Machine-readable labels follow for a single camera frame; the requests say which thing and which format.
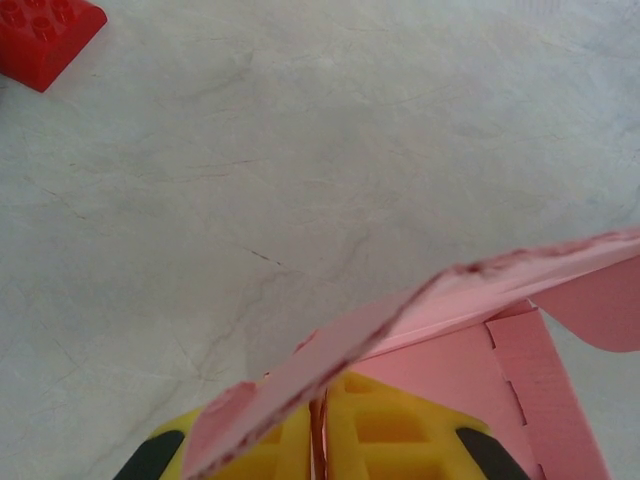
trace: marble floor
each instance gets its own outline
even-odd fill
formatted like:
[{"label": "marble floor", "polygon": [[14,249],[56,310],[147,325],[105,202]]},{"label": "marble floor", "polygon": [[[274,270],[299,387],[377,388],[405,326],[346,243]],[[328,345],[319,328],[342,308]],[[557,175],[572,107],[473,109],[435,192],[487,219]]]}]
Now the marble floor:
[{"label": "marble floor", "polygon": [[[341,312],[640,223],[637,1],[102,6],[46,94],[0,80],[2,479],[109,480]],[[637,478],[640,353],[552,330]]]}]

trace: white marble surface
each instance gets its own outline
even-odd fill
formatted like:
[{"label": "white marble surface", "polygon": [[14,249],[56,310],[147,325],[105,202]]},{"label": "white marble surface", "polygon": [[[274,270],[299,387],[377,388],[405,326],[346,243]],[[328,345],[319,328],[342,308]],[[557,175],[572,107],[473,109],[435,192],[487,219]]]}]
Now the white marble surface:
[{"label": "white marble surface", "polygon": [[[103,2],[0,80],[2,479],[110,479],[340,312],[640,223],[637,1]],[[553,331],[637,479],[640,354]]]}]

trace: lego stud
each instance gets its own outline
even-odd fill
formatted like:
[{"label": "lego stud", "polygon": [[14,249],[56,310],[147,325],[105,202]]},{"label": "lego stud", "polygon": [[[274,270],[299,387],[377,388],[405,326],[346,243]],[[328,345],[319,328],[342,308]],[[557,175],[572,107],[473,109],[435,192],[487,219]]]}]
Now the lego stud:
[{"label": "lego stud", "polygon": [[53,0],[51,2],[51,10],[53,10],[53,16],[56,17],[56,20],[60,23],[67,24],[71,22],[75,16],[69,0]]},{"label": "lego stud", "polygon": [[50,42],[56,37],[56,29],[53,28],[48,18],[34,18],[31,20],[31,28],[36,37],[45,42]]},{"label": "lego stud", "polygon": [[46,0],[25,0],[24,3],[31,8],[42,8],[47,2]]},{"label": "lego stud", "polygon": [[24,13],[14,0],[2,0],[0,2],[2,19],[12,27],[22,27],[26,23]]}]

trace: red lego brick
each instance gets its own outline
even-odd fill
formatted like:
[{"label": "red lego brick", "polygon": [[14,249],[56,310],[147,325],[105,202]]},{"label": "red lego brick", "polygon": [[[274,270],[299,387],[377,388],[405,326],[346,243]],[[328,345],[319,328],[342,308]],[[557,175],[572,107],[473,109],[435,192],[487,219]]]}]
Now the red lego brick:
[{"label": "red lego brick", "polygon": [[44,92],[105,23],[84,0],[0,0],[0,73]]}]

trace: pink paper craft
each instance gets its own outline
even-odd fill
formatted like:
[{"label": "pink paper craft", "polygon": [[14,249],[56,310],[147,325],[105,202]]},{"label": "pink paper craft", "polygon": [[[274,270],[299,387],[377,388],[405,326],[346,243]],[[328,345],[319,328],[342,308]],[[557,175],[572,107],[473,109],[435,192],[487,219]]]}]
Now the pink paper craft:
[{"label": "pink paper craft", "polygon": [[[470,265],[451,267],[415,292],[399,294],[347,314],[316,332],[314,338],[271,372],[268,382],[252,391],[247,387],[235,393],[232,390],[227,392],[225,399],[217,399],[207,406],[189,435],[183,476],[192,480],[212,475],[255,444],[297,406],[323,392],[336,375],[367,354],[371,357],[419,342],[427,344],[429,342],[425,340],[451,332],[458,335],[459,330],[474,325],[486,328],[481,325],[483,322],[522,299],[584,275],[597,278],[598,273],[594,272],[639,255],[639,229],[553,247],[517,250]],[[614,275],[637,274],[635,261],[631,262],[631,267],[613,270]],[[587,287],[578,283],[573,284],[573,288],[584,292]],[[596,295],[591,293],[590,296],[590,301],[595,302]],[[563,304],[562,299],[549,298],[552,297],[536,296],[541,303]],[[565,310],[561,321],[564,318],[585,338],[592,338],[608,328],[618,329],[615,318],[606,328],[586,327],[583,323],[602,322],[593,315],[575,315],[569,307]],[[606,345],[613,350],[633,347],[640,341],[636,321],[625,320],[622,324],[625,328],[631,326],[626,335],[632,338],[622,341],[624,336],[607,336]],[[218,418],[226,416],[231,420],[214,425],[210,421],[211,410]]]}]

